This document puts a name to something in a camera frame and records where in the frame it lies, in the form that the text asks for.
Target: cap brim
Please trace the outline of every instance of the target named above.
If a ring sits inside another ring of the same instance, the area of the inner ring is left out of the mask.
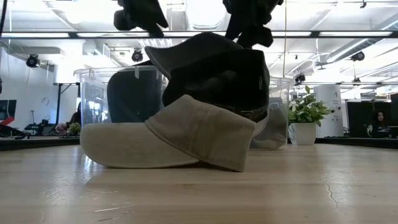
[[[160,140],[145,123],[87,124],[80,143],[91,160],[114,168],[164,168],[199,161]]]

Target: beige baseball cap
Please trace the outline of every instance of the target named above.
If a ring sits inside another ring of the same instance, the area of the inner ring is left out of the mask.
[[[255,122],[183,95],[145,123],[88,124],[81,146],[117,168],[162,168],[198,161],[242,172]]]

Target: white flower pot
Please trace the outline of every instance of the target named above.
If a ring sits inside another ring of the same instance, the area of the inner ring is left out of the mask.
[[[289,126],[289,138],[298,146],[311,146],[317,138],[317,124],[293,123]]]

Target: hat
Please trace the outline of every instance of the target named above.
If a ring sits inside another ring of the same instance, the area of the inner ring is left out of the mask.
[[[229,50],[171,71],[165,106],[184,94],[259,122],[267,116],[269,71],[260,50]]]
[[[232,40],[212,32],[202,32],[173,47],[161,49],[145,47],[145,52],[153,65],[171,79],[171,71],[175,68],[190,65],[221,52],[238,49],[242,47]]]
[[[145,123],[87,124],[81,146],[109,167],[161,168],[198,161],[242,172],[255,123],[184,95]]]

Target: white column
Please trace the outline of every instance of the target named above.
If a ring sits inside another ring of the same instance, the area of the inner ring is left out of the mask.
[[[321,127],[317,128],[317,138],[343,136],[343,113],[341,112],[341,93],[339,85],[316,86],[314,93],[318,101],[325,102],[325,106],[332,113],[321,121]]]

